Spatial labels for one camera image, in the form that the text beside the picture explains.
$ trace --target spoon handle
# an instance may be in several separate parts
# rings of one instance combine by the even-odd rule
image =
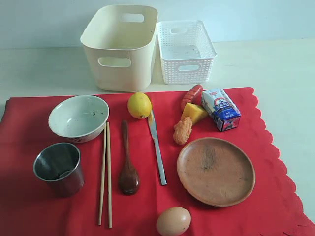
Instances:
[[[123,140],[126,153],[126,161],[129,161],[129,141],[128,141],[128,123],[126,120],[122,122]]]

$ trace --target white bowl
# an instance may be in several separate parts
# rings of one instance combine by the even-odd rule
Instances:
[[[107,103],[96,96],[81,95],[57,105],[49,115],[50,129],[70,142],[83,143],[96,138],[109,116]]]

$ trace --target white plastic basket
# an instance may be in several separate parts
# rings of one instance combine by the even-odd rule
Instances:
[[[157,33],[166,84],[208,81],[217,53],[202,21],[159,22]]]
[[[149,6],[109,5],[81,36],[91,71],[104,90],[137,92],[151,82],[158,11]]]

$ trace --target fried chicken piece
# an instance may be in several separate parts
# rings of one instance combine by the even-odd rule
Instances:
[[[192,120],[190,117],[185,117],[174,125],[174,141],[178,145],[183,145],[186,143],[187,139],[191,133]]]

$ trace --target wooden chopstick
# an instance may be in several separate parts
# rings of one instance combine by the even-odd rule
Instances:
[[[105,163],[106,163],[106,125],[104,126],[104,144],[103,144],[103,163],[102,163],[102,175],[100,183],[100,194],[99,194],[99,215],[98,225],[102,225],[102,214],[103,214],[103,198],[104,198],[104,183],[105,183]]]
[[[110,128],[107,122],[107,187],[108,187],[108,227],[112,228],[112,171],[111,171],[111,150],[110,150]]]

